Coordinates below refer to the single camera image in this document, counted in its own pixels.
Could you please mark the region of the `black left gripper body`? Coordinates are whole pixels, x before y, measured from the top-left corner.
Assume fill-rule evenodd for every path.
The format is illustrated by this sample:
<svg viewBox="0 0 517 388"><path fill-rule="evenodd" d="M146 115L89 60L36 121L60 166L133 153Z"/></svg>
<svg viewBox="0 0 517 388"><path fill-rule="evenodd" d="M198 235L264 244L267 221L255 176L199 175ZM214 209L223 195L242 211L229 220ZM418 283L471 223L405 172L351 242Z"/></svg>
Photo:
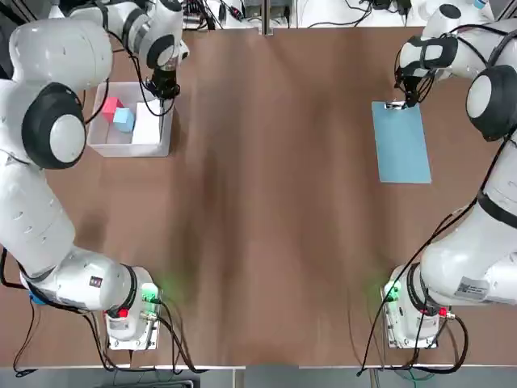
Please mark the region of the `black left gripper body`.
<svg viewBox="0 0 517 388"><path fill-rule="evenodd" d="M156 69L151 77L151 93L159 99L175 99L180 93L176 70Z"/></svg>

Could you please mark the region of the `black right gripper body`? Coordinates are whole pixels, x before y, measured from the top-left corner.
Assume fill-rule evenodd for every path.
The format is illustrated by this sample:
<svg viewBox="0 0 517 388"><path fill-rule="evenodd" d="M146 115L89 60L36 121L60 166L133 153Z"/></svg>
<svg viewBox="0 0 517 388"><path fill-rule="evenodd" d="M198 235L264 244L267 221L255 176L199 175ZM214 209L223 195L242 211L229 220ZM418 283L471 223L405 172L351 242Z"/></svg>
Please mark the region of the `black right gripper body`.
<svg viewBox="0 0 517 388"><path fill-rule="evenodd" d="M426 75L419 76L409 73L401 75L401 84L406 97L419 97L422 94L423 83L426 81Z"/></svg>

